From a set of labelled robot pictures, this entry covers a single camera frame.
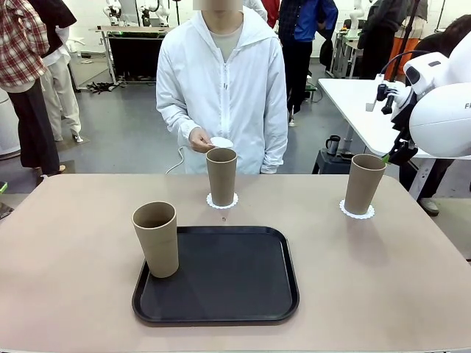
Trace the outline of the person's right hand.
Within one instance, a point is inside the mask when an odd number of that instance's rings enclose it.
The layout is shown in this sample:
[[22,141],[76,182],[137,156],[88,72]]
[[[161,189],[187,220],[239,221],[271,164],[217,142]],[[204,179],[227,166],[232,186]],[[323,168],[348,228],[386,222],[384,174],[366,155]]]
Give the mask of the person's right hand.
[[211,143],[207,132],[200,127],[196,127],[191,130],[188,141],[190,143],[191,149],[198,153],[205,154],[214,148],[214,145]]

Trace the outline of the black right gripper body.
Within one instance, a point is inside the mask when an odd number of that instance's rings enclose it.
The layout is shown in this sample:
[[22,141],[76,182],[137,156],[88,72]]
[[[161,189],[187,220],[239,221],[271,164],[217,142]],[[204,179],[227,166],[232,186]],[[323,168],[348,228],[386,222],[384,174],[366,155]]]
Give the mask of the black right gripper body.
[[417,153],[418,148],[413,141],[409,129],[409,116],[395,116],[392,119],[393,129],[397,130],[399,134],[394,140],[394,145],[392,148],[393,153],[398,153],[400,151],[412,151]]

